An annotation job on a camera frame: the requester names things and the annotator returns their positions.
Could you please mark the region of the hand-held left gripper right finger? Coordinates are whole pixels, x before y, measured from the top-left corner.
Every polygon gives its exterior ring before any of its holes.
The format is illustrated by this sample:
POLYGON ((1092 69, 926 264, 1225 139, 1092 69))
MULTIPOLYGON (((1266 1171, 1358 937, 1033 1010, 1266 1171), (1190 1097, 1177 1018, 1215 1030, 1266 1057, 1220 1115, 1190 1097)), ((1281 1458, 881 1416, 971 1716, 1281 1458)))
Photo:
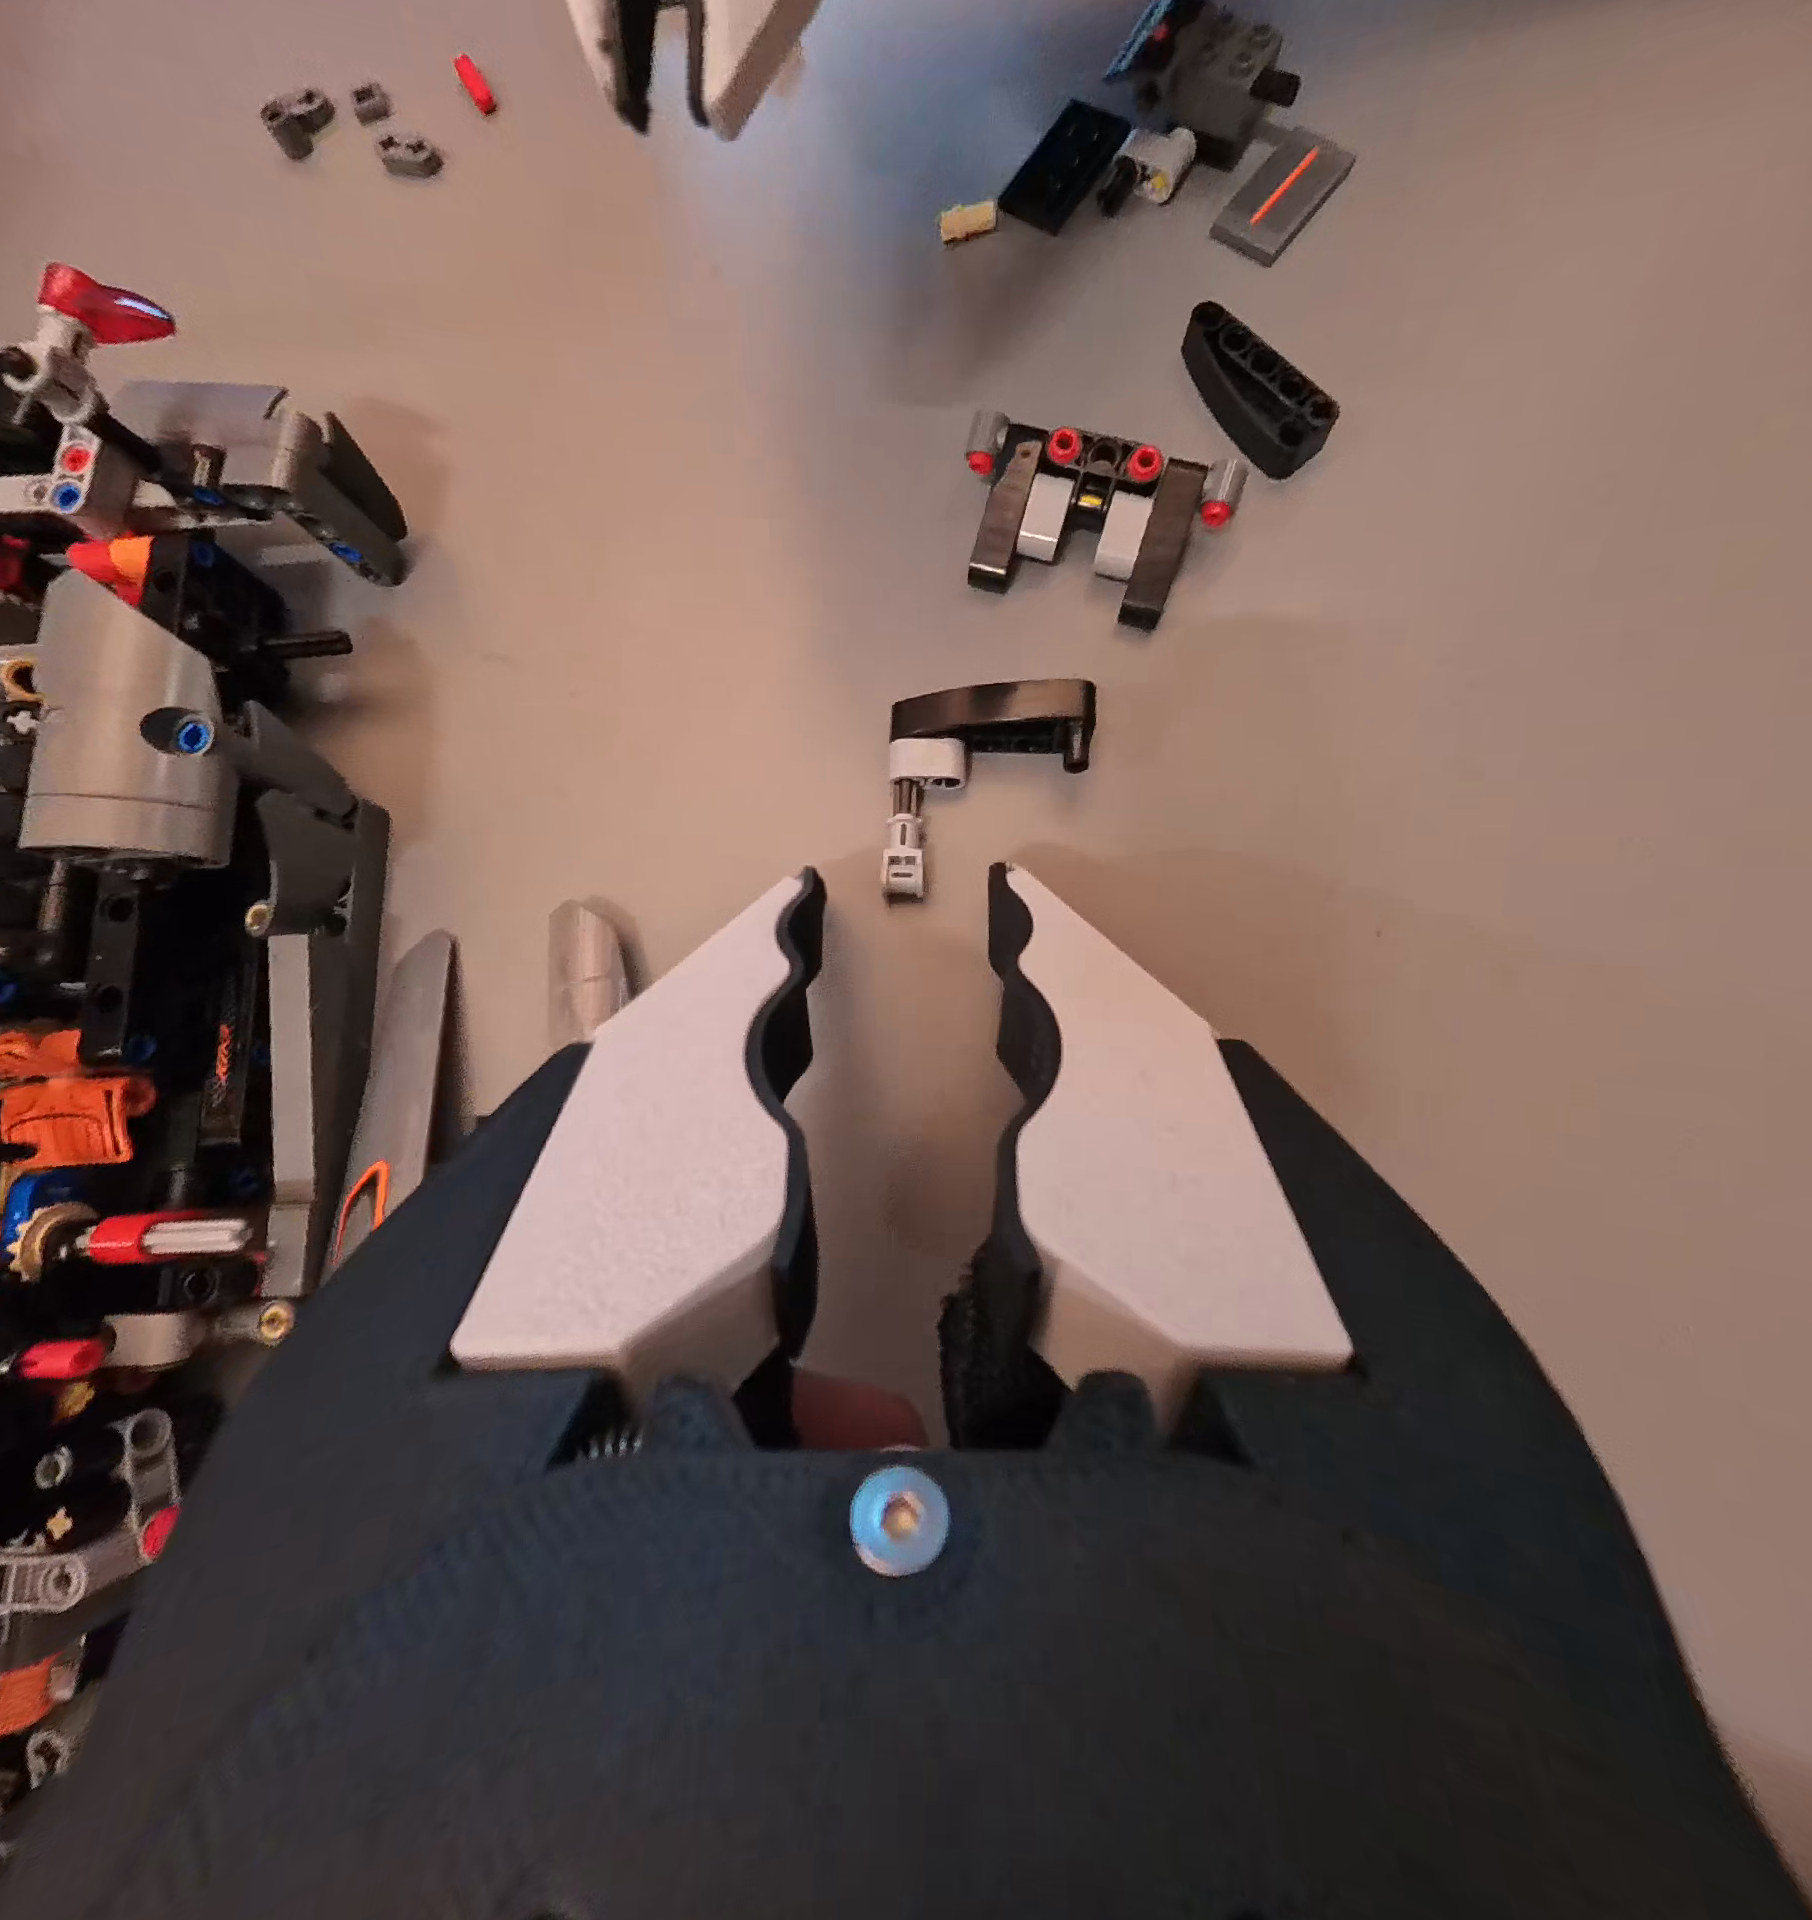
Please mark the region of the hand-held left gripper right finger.
POLYGON ((1213 1028, 1029 869, 990 872, 990 1340, 1161 1428, 1215 1371, 1332 1376, 1356 1345, 1213 1028))

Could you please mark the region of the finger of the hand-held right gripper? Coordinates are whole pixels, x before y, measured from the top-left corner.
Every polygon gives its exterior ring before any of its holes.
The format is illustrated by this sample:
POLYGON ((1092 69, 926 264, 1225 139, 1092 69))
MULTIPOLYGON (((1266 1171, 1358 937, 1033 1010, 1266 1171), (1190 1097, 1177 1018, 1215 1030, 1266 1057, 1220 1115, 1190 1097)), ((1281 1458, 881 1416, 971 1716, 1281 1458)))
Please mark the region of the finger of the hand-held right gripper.
POLYGON ((654 2, 566 2, 566 11, 606 105, 630 131, 649 131, 654 2))
POLYGON ((725 142, 797 59, 821 2, 686 2, 687 110, 725 142))

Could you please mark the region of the black lego subassembly red pins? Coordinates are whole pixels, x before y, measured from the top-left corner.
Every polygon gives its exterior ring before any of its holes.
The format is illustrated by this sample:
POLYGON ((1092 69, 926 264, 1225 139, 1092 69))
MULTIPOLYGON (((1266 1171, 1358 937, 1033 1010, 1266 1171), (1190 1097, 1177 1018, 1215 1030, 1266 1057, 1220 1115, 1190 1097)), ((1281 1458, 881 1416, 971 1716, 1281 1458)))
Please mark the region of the black lego subassembly red pins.
POLYGON ((967 468, 987 499, 967 560, 970 588, 1007 593, 1021 563, 1061 563, 1092 540, 1092 573, 1121 588, 1118 623, 1150 634, 1183 577, 1195 530, 1221 530, 1253 477, 1234 453, 1215 463, 1160 446, 977 412, 967 468))

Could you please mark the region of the large lego vehicle model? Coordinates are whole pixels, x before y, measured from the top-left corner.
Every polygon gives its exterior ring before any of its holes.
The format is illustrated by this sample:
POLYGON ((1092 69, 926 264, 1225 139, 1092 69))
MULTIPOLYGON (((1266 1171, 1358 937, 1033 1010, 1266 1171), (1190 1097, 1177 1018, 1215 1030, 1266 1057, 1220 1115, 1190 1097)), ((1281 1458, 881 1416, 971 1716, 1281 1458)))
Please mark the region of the large lego vehicle model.
POLYGON ((339 416, 127 383, 173 316, 51 264, 0 348, 0 1873, 78 1761, 237 1378, 424 1171, 451 942, 377 1031, 389 812, 295 730, 408 518, 339 416))

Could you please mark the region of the grey lego tile orange stripe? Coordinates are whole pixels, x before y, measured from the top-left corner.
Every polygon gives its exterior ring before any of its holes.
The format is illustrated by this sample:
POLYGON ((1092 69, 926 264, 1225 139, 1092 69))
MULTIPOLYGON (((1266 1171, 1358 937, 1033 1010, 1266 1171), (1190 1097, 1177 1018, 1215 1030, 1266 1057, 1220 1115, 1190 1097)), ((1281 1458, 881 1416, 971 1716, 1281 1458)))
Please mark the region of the grey lego tile orange stripe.
POLYGON ((1351 177, 1356 163, 1351 148, 1323 131, 1293 126, 1262 137, 1250 172, 1234 183, 1208 239, 1255 265, 1275 265, 1351 177))

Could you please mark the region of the black lego plate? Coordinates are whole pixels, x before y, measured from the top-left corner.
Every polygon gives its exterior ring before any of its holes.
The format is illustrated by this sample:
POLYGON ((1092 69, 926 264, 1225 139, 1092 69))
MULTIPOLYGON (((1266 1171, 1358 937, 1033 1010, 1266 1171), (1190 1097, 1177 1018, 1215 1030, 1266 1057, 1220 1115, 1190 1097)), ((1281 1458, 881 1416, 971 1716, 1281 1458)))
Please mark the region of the black lego plate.
POLYGON ((1001 222, 1059 236, 1110 173, 1132 131, 1126 115, 1070 99, 996 197, 1001 222))

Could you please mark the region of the black curved lego beam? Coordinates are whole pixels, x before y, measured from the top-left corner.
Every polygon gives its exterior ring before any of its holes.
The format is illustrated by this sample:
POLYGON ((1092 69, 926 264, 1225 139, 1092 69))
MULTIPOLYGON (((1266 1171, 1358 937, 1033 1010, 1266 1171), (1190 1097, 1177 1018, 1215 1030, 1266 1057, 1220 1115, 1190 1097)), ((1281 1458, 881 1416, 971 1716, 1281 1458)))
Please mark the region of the black curved lego beam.
POLYGON ((1315 460, 1341 406, 1217 302, 1192 307, 1183 365, 1231 443, 1282 483, 1315 460))

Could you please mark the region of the white round lego piece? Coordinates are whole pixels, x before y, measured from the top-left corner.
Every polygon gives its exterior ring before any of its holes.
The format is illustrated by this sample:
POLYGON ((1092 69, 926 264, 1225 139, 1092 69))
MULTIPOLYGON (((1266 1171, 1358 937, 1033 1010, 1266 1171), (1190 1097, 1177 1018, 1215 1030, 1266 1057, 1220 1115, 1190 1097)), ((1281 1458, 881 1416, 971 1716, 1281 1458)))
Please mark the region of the white round lego piece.
POLYGON ((1095 204, 1105 217, 1140 202, 1170 204, 1198 160, 1198 137, 1189 128, 1170 131, 1135 129, 1110 162, 1095 204))

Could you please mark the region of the silver curved lego panel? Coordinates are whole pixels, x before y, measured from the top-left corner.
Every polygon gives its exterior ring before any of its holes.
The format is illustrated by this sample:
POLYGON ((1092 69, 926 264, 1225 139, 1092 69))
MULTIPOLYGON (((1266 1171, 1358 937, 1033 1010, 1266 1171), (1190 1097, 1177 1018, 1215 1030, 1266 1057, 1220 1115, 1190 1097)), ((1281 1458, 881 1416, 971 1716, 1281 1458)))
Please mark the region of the silver curved lego panel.
POLYGON ((637 991, 636 935, 603 897, 560 899, 546 935, 549 1051, 591 1043, 637 991))

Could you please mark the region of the grey blue lego block assembly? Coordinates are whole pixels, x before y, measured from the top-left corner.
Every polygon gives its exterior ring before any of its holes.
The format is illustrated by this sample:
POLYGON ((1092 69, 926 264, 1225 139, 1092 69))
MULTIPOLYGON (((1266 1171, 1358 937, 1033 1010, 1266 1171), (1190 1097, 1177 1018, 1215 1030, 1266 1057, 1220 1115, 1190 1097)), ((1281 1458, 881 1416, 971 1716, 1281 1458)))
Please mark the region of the grey blue lego block assembly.
POLYGON ((1281 65, 1275 25, 1215 2, 1153 2, 1113 55, 1103 82, 1119 87, 1135 122, 1196 139, 1198 162, 1231 173, 1273 110, 1295 110, 1302 75, 1281 65))

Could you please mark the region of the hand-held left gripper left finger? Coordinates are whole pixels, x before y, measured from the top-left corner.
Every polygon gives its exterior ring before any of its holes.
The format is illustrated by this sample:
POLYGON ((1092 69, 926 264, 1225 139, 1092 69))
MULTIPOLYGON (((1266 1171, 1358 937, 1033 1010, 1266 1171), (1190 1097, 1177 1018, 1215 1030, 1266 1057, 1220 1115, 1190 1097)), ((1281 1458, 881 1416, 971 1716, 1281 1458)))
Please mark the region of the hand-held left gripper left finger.
POLYGON ((599 1028, 462 1313, 465 1373, 737 1393, 817 1304, 804 1133, 823 878, 800 869, 599 1028))

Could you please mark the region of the black curved lego arm piece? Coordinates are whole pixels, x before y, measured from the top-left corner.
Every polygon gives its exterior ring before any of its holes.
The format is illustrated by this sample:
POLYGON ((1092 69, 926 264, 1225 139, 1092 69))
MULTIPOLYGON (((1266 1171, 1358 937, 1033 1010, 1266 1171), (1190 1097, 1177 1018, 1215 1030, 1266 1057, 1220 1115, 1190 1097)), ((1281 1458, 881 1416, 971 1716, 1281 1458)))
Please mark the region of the black curved lego arm piece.
POLYGON ((1098 687, 1083 679, 960 684, 893 703, 884 899, 926 899, 927 796, 965 792, 979 756, 1047 758, 1070 777, 1083 775, 1096 714, 1098 687))

